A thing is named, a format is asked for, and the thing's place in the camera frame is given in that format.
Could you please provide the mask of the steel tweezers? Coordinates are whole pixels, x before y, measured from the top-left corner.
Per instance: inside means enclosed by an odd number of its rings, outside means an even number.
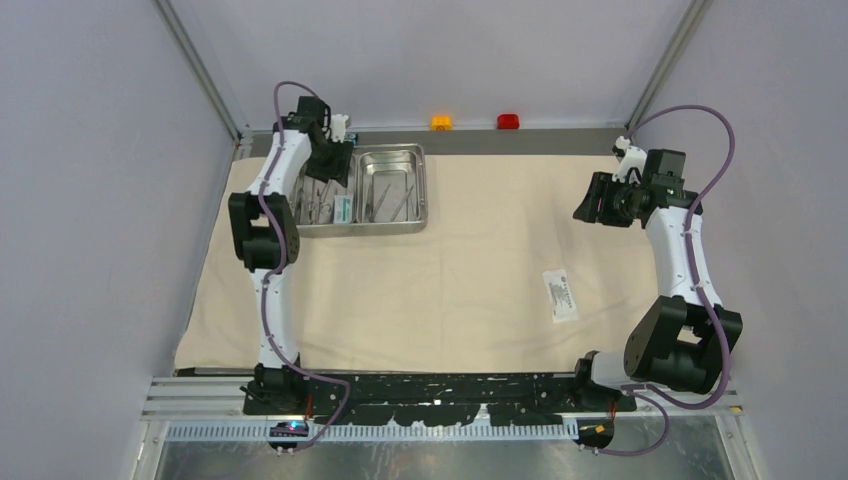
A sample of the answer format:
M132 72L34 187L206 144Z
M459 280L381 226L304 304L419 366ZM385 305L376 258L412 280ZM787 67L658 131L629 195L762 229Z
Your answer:
M414 186L402 187L399 184L373 186L372 197L365 208L365 219L369 223L392 223L399 220L414 190Z

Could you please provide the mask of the right steel tray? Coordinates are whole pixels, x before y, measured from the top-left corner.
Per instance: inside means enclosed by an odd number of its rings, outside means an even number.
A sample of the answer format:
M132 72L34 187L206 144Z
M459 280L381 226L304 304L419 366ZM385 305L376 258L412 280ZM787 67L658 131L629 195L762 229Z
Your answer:
M355 150L358 224L368 235L396 235L422 230L428 221L427 172L423 149L417 144L373 145ZM415 190L399 220L369 223L365 208L373 186L399 184Z

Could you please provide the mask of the steel tray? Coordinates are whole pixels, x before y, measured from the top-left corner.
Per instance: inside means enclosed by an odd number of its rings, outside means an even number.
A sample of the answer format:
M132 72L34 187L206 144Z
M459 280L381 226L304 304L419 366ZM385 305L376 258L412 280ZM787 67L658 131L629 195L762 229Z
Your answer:
M307 164L295 184L295 219L305 226L341 226L358 221L355 155L348 157L345 181L326 178Z
M396 235L422 230L428 221L427 172L423 149L417 144L373 145L355 150L358 224L368 235ZM399 220L369 223L365 208L373 186L399 184L415 190Z

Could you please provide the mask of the left steel tray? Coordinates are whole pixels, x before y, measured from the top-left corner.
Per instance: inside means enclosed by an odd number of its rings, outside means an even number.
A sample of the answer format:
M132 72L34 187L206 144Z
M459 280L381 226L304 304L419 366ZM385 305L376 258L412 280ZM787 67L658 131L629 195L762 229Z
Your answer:
M295 219L305 226L341 226L358 221L355 155L348 157L345 181L326 178L307 164L295 184Z

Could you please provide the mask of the beige cloth wrap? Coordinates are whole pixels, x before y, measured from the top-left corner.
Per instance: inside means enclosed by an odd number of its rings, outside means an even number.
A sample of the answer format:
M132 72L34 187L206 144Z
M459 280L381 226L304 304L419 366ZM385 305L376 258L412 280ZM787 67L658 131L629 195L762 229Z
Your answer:
M572 218L610 156L426 158L419 232L301 235L291 305L310 370L564 372L621 352L658 297L650 241ZM542 273L563 269L579 319L554 323ZM178 367L252 368L259 315L226 206L212 238Z

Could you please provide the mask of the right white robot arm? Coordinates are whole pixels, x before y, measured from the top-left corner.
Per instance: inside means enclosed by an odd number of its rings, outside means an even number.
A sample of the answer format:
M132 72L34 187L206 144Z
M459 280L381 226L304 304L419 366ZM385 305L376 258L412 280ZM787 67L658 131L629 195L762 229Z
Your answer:
M743 331L710 279L702 246L702 207L684 187L686 156L674 150L616 146L613 173L596 172L573 217L628 228L638 222L653 251L658 297L621 352L592 351L571 387L574 403L596 410L611 389L662 385L706 395L723 385L729 354Z

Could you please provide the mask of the red button block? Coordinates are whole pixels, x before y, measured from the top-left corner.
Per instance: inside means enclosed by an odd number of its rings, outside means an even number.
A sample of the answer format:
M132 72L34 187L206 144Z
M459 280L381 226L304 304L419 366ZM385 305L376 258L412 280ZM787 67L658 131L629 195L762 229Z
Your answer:
M517 130L520 126L520 117L516 113L500 114L496 120L496 128L498 130Z

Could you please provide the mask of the white sterile pouch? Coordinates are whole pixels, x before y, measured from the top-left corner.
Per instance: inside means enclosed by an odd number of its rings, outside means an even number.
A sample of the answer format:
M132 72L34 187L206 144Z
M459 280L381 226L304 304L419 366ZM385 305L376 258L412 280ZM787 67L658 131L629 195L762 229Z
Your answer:
M552 320L554 323L577 321L578 308L567 272L563 269L549 270L542 273L551 304Z

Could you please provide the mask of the yellow button block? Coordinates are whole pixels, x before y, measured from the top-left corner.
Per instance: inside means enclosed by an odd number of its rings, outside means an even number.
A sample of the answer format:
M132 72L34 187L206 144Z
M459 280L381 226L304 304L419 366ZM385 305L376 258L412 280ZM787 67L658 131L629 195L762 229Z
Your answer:
M447 115L437 115L430 119L429 129L431 131L451 131L453 129L453 120Z

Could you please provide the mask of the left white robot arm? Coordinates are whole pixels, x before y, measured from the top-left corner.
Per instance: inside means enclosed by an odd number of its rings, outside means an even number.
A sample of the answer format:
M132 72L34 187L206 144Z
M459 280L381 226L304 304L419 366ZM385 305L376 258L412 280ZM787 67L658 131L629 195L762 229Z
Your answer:
M259 315L260 350L244 391L250 407L298 412L308 398L290 301L293 265L301 238L294 215L300 176L346 186L354 148L347 118L317 96L302 96L279 116L271 150L256 179L229 196L227 208L236 257L249 272Z

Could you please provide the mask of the wire mesh steel basket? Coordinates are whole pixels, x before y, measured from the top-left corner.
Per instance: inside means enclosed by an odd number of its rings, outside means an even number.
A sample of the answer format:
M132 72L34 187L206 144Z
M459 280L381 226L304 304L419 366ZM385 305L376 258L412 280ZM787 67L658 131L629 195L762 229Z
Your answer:
M300 175L294 217L305 237L416 233L429 218L426 160L419 144L356 146L346 186Z

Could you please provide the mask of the green white packet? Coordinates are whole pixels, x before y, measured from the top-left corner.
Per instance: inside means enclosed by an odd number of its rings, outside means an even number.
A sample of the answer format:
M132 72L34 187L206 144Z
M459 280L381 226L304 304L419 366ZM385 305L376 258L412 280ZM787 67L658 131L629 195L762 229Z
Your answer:
M333 223L351 224L355 220L354 198L352 195L335 195L333 204Z

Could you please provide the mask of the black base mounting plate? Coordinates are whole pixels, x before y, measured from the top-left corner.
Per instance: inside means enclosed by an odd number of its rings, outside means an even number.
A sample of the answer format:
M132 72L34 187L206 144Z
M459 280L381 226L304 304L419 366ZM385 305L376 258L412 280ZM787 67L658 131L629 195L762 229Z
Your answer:
M263 370L241 390L247 415L294 415L319 425L467 426L485 414L494 426L552 425L560 414L635 411L621 393L571 373L331 373L321 382Z

